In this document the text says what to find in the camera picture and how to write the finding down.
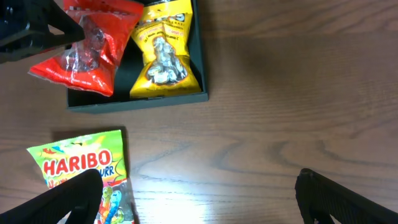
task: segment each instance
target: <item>red snack bag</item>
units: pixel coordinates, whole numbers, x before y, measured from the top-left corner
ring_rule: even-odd
[[[85,31],[85,39],[61,55],[30,68],[31,75],[104,96],[144,6],[128,0],[64,0],[64,10]]]

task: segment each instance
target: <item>yellow snack bag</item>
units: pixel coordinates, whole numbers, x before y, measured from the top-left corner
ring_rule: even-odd
[[[144,8],[132,38],[144,53],[144,69],[130,91],[132,98],[200,92],[188,53],[191,0],[159,1]]]

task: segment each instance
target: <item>wooden table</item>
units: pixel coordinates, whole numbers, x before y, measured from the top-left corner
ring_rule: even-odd
[[[141,223],[302,223],[308,167],[398,212],[398,1],[200,0],[210,102],[104,115],[0,66],[0,212],[47,190],[26,151],[125,126]]]

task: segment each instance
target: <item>dark green tray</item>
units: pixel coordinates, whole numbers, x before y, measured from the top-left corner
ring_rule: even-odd
[[[68,90],[68,109],[80,113],[110,113],[208,101],[207,79],[205,66],[203,64],[197,0],[192,0],[192,6],[194,17],[191,25],[188,48],[191,55],[191,69],[200,84],[202,89],[201,93],[131,100],[129,98],[130,89],[136,82],[144,65],[142,62],[141,50],[134,41],[130,39],[124,51],[121,66],[116,73],[114,95],[112,97],[105,97],[87,91]]]

